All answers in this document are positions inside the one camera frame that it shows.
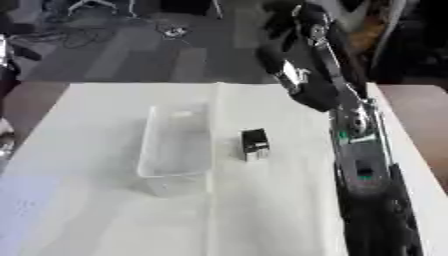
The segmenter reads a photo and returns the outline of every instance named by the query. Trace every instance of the dark floor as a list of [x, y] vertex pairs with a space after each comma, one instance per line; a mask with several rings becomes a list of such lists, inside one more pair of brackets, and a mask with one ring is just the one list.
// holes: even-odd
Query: dark floor
[[[223, 20], [216, 19], [213, 8], [206, 17], [153, 13], [141, 20], [113, 16], [106, 8], [82, 9], [69, 24], [98, 34], [103, 37], [101, 42], [67, 49], [84, 44], [82, 32], [73, 33], [65, 43], [25, 42], [44, 59], [40, 63], [22, 61], [23, 78], [58, 82], [263, 82], [266, 75], [255, 62], [253, 51], [263, 41], [260, 27], [265, 15], [249, 1], [239, 5], [226, 2], [224, 9]], [[188, 27], [190, 33], [168, 40], [158, 30], [171, 25]], [[308, 63], [304, 56], [295, 59], [301, 66]]]

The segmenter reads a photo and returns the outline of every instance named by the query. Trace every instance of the chair leg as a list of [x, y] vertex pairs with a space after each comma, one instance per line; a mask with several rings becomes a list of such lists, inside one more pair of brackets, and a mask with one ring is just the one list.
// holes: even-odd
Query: chair leg
[[98, 4], [102, 4], [104, 6], [108, 6], [108, 7], [112, 8], [112, 9], [114, 9], [114, 13], [116, 13], [118, 11], [118, 7], [117, 7], [116, 4], [108, 2], [106, 0], [91, 0], [91, 1], [92, 2], [96, 2]]
[[137, 18], [137, 14], [135, 13], [135, 0], [129, 0], [129, 13], [131, 14], [132, 18]]
[[73, 13], [76, 11], [76, 9], [78, 9], [79, 7], [85, 5], [87, 2], [89, 2], [89, 1], [81, 0], [81, 1], [78, 1], [75, 4], [73, 4], [72, 6], [70, 6], [68, 8], [68, 16], [69, 17], [72, 16]]
[[216, 9], [216, 14], [218, 15], [218, 19], [224, 18], [224, 13], [222, 12], [221, 4], [219, 3], [219, 0], [213, 0], [213, 5]]

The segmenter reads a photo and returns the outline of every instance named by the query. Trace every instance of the black cable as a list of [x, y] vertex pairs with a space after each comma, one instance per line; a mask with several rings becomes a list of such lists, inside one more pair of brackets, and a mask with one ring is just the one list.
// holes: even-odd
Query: black cable
[[41, 24], [38, 25], [40, 31], [15, 36], [16, 39], [28, 41], [31, 43], [61, 43], [65, 49], [80, 49], [94, 43], [105, 43], [111, 40], [117, 31], [118, 25], [109, 19], [108, 24], [104, 26], [75, 27], [65, 25], [67, 21], [65, 16], [45, 17], [48, 13], [42, 13]]

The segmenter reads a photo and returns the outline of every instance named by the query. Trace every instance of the small cube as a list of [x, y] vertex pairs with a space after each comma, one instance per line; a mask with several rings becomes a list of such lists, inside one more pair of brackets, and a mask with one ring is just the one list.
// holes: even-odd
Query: small cube
[[267, 158], [269, 142], [264, 129], [246, 130], [241, 132], [243, 152], [247, 162]]

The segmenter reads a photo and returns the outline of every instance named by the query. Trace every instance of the office chair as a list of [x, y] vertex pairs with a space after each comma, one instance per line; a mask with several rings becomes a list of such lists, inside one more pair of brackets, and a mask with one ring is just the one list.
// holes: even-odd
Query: office chair
[[[339, 20], [344, 29], [348, 32], [356, 31], [366, 18], [367, 11], [370, 5], [379, 0], [315, 0], [320, 2], [322, 6], [333, 14], [333, 16]], [[390, 54], [390, 51], [396, 46], [391, 45], [391, 40], [394, 32], [396, 31], [400, 21], [412, 13], [416, 5], [420, 0], [390, 0], [389, 10], [387, 13], [388, 22], [384, 28], [384, 31], [379, 36], [377, 43], [372, 49], [371, 56], [368, 57], [366, 63], [366, 71], [370, 79], [375, 81], [383, 81], [381, 77], [383, 73], [388, 70], [396, 70], [397, 67], [393, 65], [385, 65], [385, 63], [392, 61], [390, 58], [395, 58], [396, 54]]]
[[88, 3], [97, 3], [100, 5], [104, 5], [113, 9], [113, 13], [118, 12], [118, 7], [116, 4], [108, 2], [107, 0], [79, 0], [68, 8], [68, 16], [71, 16], [78, 8], [88, 4]]

